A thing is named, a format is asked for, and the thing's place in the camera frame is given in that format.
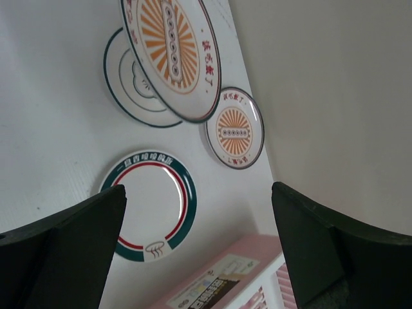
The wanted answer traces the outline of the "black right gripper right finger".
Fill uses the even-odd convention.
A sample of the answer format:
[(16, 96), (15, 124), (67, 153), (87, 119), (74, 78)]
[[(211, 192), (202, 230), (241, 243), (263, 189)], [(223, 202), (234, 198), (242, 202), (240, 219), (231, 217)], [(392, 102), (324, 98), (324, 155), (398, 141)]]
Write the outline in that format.
[(411, 308), (411, 236), (327, 208), (282, 182), (272, 208), (298, 308)]

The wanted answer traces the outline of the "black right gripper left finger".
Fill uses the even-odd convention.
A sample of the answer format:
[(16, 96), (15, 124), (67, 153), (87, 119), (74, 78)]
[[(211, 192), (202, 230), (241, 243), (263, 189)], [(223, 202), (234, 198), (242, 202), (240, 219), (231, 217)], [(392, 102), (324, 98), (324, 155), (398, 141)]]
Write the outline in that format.
[(98, 308), (125, 211), (115, 185), (1, 233), (1, 308)]

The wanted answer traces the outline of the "white plate grey floral emblem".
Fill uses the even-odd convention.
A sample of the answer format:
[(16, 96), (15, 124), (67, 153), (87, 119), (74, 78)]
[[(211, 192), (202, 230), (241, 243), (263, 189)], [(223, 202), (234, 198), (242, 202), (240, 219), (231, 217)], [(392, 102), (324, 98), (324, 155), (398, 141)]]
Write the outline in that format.
[(182, 123), (155, 97), (150, 83), (140, 72), (122, 28), (116, 30), (106, 44), (103, 72), (113, 100), (132, 119), (161, 129)]

